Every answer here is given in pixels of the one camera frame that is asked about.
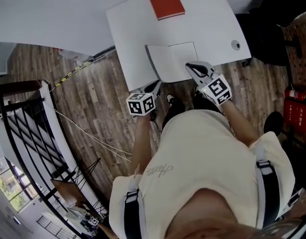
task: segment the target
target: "window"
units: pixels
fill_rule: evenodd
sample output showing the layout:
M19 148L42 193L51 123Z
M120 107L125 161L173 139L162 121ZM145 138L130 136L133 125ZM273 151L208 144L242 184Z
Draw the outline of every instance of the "window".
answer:
M28 177L5 157L0 158L0 189L17 212L38 195Z

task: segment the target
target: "white table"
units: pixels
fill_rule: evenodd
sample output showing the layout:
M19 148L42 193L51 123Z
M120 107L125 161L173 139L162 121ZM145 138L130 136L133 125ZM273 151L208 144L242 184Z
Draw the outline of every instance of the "white table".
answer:
M145 45L193 42L198 60L212 65L249 58L241 28L226 0L181 0L184 15L158 21L149 0L128 0L106 11L128 89L157 76ZM237 40L240 49L231 42Z

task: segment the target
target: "wooden floor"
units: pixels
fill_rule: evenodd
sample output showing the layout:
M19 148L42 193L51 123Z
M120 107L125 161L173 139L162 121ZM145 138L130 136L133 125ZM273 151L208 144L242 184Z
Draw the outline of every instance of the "wooden floor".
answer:
M292 28L300 31L294 24L285 30L286 34L294 31ZM295 60L293 51L289 52L291 59ZM74 62L60 58L56 49L19 44L9 59L10 75L7 81L45 79L53 87L75 66ZM263 132L269 113L283 113L284 90L288 85L285 67L265 65L254 59L247 68L242 68L240 62L233 62L216 66L216 69L229 82L237 107L260 133ZM193 86L192 80L162 85L162 95L157 103L156 122L159 127L168 110L164 94L173 93L189 109L192 107ZM116 148L132 152L135 120L127 112L125 100L129 92L116 52L66 80L53 91L53 95L58 110L85 131ZM62 122L79 159L90 165L101 158L101 163L93 172L93 179L98 189L109 198L114 178L127 175L130 163L94 142L67 120L62 119ZM156 152L160 133L153 123L152 128L152 149ZM130 155L117 152L127 159L131 158Z

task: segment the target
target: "person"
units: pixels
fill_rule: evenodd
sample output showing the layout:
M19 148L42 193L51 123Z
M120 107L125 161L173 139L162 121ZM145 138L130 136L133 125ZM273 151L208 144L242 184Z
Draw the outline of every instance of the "person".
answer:
M142 194L148 238L251 238L257 231L259 142L278 171L281 207L288 203L295 178L276 135L259 137L230 100L221 105L223 116L196 87L194 96L194 110L186 111L179 99L166 95L170 108L155 155L150 116L137 118L131 176L117 177L112 187L109 223L114 238L126 238L120 203L134 179Z

